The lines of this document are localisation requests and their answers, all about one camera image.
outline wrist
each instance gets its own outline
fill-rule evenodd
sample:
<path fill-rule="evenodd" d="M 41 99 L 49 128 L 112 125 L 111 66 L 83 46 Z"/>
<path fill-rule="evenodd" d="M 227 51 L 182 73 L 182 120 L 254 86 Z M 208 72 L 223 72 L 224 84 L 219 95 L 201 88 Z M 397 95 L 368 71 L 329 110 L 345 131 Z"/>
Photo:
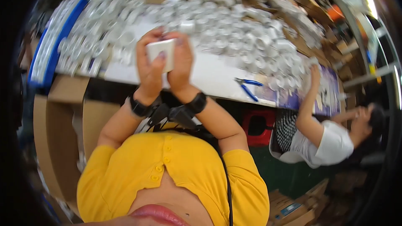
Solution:
<path fill-rule="evenodd" d="M 138 100 L 141 104 L 143 104 L 144 106 L 150 106 L 155 100 L 156 98 L 158 98 L 157 96 L 148 96 L 145 92 L 144 89 L 141 88 L 141 86 L 134 92 L 133 98 L 135 100 Z"/>
<path fill-rule="evenodd" d="M 181 103 L 187 104 L 190 103 L 200 92 L 201 91 L 198 88 L 188 84 L 185 87 L 180 88 L 180 90 L 173 91 L 173 95 L 176 96 Z"/>

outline worker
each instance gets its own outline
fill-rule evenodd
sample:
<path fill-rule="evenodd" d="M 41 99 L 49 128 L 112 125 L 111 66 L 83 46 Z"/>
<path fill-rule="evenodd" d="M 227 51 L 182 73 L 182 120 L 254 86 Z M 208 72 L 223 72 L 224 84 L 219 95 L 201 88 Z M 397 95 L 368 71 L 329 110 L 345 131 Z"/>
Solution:
<path fill-rule="evenodd" d="M 173 38 L 174 69 L 167 74 L 171 92 L 213 135 L 218 150 L 212 142 L 174 130 L 133 135 L 162 90 L 166 63 L 165 52 L 150 62 L 146 45 Z M 136 226 L 265 226 L 267 186 L 246 134 L 225 109 L 190 83 L 194 59 L 188 37 L 163 35 L 163 28 L 157 28 L 138 41 L 136 54 L 141 83 L 102 129 L 78 182 L 82 220 Z"/>
<path fill-rule="evenodd" d="M 320 71 L 311 68 L 311 88 L 299 108 L 280 110 L 276 122 L 276 140 L 283 153 L 297 152 L 311 168 L 333 165 L 349 158 L 357 148 L 378 143 L 385 125 L 381 106 L 370 103 L 338 114 L 319 123 L 312 116 L 320 87 Z M 352 120 L 350 131 L 342 123 Z"/>

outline black hair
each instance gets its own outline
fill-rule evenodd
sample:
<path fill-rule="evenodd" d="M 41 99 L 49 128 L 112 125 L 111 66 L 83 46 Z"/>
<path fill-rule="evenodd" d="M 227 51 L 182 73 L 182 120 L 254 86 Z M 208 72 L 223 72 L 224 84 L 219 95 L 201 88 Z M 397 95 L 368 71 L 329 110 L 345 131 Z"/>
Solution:
<path fill-rule="evenodd" d="M 340 163 L 341 166 L 360 164 L 363 157 L 380 149 L 381 135 L 385 128 L 385 112 L 379 104 L 372 104 L 374 104 L 374 108 L 371 111 L 370 120 L 368 122 L 371 126 L 371 134 L 354 149 L 349 158 Z"/>
<path fill-rule="evenodd" d="M 379 138 L 385 127 L 385 112 L 384 109 L 376 103 L 373 103 L 374 108 L 371 111 L 369 125 L 371 127 L 370 137 Z"/>

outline hand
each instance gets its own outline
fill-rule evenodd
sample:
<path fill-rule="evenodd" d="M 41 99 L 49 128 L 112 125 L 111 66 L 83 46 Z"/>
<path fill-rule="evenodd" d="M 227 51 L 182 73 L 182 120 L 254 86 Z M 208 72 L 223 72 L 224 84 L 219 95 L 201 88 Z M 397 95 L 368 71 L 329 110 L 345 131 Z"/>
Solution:
<path fill-rule="evenodd" d="M 137 42 L 137 69 L 141 84 L 134 93 L 134 99 L 143 105 L 151 105 L 162 90 L 162 71 L 166 64 L 166 54 L 159 53 L 150 63 L 146 52 L 146 45 L 157 42 L 162 33 L 162 28 L 153 29 Z"/>
<path fill-rule="evenodd" d="M 186 34 L 170 32 L 164 37 L 166 40 L 171 38 L 176 38 L 176 45 L 174 47 L 174 69 L 168 73 L 168 82 L 173 94 L 177 95 L 190 86 L 193 53 Z"/>
<path fill-rule="evenodd" d="M 310 72 L 311 72 L 311 85 L 316 85 L 319 86 L 320 85 L 320 69 L 318 68 L 318 65 L 314 64 L 311 66 L 310 68 Z"/>

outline black strap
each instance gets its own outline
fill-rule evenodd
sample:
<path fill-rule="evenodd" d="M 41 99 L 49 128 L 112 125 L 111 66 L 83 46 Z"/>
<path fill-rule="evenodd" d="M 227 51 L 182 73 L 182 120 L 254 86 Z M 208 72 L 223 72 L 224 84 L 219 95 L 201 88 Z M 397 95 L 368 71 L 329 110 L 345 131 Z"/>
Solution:
<path fill-rule="evenodd" d="M 233 207 L 232 207 L 232 189 L 230 188 L 230 182 L 229 182 L 229 175 L 228 175 L 228 170 L 226 168 L 226 164 L 224 161 L 224 158 L 222 156 L 221 150 L 218 145 L 218 139 L 215 138 L 212 134 L 210 134 L 203 126 L 198 126 L 198 130 L 194 131 L 191 129 L 185 129 L 185 128 L 167 128 L 163 129 L 162 131 L 167 131 L 167 130 L 174 130 L 180 133 L 187 133 L 188 135 L 200 138 L 207 143 L 209 143 L 211 146 L 214 147 L 216 152 L 219 155 L 219 158 L 222 161 L 222 164 L 224 166 L 225 174 L 226 174 L 226 181 L 228 183 L 228 203 L 229 203 L 229 226 L 233 226 Z"/>

